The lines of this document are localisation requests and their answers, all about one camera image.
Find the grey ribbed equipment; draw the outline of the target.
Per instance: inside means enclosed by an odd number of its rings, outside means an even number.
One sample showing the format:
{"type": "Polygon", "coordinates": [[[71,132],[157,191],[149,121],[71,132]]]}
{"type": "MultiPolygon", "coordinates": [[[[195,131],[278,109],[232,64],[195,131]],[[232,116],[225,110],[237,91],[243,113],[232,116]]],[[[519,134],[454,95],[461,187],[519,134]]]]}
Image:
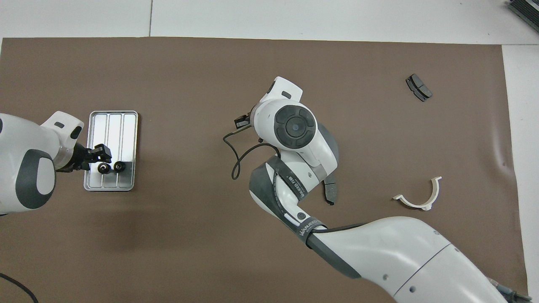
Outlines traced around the grey ribbed equipment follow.
{"type": "Polygon", "coordinates": [[[539,0],[510,0],[508,8],[539,33],[539,0]]]}

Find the brown table mat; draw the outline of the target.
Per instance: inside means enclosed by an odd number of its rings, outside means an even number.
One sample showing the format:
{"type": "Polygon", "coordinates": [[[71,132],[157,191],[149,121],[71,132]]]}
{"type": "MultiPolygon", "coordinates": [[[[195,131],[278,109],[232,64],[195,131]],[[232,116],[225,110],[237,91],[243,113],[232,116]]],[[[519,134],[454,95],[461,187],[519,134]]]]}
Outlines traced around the brown table mat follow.
{"type": "Polygon", "coordinates": [[[39,303],[393,303],[308,249],[248,192],[272,155],[241,163],[223,143],[273,79],[335,136],[338,198],[302,207],[330,228],[418,218],[488,277],[539,303],[523,259],[499,45],[198,38],[7,39],[0,112],[139,114],[135,186],[90,192],[58,174],[46,205],[0,217],[0,272],[39,303]],[[416,74],[433,96],[408,88],[416,74]],[[429,211],[421,205],[442,176],[429,211]]]}

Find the silver metal tray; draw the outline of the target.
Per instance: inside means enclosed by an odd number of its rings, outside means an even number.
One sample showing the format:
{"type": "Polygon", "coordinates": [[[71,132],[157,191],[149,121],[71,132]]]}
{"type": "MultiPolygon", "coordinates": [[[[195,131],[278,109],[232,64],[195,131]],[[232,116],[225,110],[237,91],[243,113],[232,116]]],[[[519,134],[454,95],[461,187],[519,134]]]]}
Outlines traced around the silver metal tray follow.
{"type": "Polygon", "coordinates": [[[106,145],[111,153],[109,174],[100,174],[97,165],[89,165],[85,171],[83,187],[87,191],[129,191],[135,184],[137,126],[139,116],[136,111],[93,111],[89,115],[87,145],[106,145]],[[126,163],[121,173],[113,170],[116,161],[126,163]]]}

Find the white curved plastic bracket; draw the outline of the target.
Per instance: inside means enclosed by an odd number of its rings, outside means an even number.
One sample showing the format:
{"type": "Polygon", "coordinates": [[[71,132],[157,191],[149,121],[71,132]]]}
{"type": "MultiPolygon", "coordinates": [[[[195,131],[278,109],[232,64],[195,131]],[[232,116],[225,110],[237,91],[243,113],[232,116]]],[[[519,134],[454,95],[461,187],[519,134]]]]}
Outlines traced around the white curved plastic bracket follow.
{"type": "Polygon", "coordinates": [[[422,203],[421,205],[416,205],[414,203],[409,202],[402,194],[397,194],[392,199],[395,200],[395,201],[400,201],[401,203],[403,203],[404,205],[406,205],[408,207],[421,209],[423,211],[429,211],[430,209],[432,209],[433,203],[436,201],[436,199],[439,196],[439,193],[440,193],[440,182],[439,182],[439,180],[441,180],[441,179],[442,179],[442,176],[433,177],[431,179],[431,182],[432,182],[431,196],[429,197],[429,199],[426,202],[422,203]]]}

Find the long dark grey brake pad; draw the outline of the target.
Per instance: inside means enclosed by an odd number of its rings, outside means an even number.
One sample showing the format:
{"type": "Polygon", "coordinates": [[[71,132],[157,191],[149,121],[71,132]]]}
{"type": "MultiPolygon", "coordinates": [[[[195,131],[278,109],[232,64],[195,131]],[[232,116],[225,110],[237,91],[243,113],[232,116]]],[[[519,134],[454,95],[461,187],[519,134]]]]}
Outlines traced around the long dark grey brake pad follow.
{"type": "Polygon", "coordinates": [[[338,186],[337,186],[337,180],[334,175],[334,173],[329,174],[323,181],[322,181],[324,190],[325,190],[325,201],[328,205],[335,205],[337,201],[337,195],[338,195],[338,186]]]}

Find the short dark grey brake pad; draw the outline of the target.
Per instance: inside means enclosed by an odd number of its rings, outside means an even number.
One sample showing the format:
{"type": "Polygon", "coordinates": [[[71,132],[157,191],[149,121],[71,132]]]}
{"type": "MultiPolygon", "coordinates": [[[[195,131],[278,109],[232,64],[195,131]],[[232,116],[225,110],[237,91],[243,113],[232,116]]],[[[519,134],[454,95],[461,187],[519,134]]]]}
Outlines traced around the short dark grey brake pad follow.
{"type": "Polygon", "coordinates": [[[427,86],[423,83],[420,77],[418,77],[418,75],[416,74],[410,75],[410,77],[406,79],[406,84],[408,85],[408,88],[410,88],[410,90],[414,93],[414,95],[423,102],[433,96],[431,90],[427,88],[427,86]]]}

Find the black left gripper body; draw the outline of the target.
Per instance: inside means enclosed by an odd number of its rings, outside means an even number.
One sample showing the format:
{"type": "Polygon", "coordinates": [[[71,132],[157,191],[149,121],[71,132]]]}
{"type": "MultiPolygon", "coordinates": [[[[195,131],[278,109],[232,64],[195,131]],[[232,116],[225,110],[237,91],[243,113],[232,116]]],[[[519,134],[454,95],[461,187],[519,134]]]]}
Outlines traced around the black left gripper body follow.
{"type": "Polygon", "coordinates": [[[66,165],[56,169],[56,172],[70,173],[74,170],[89,170],[89,163],[94,159],[93,150],[80,143],[75,143],[71,159],[66,165]]]}

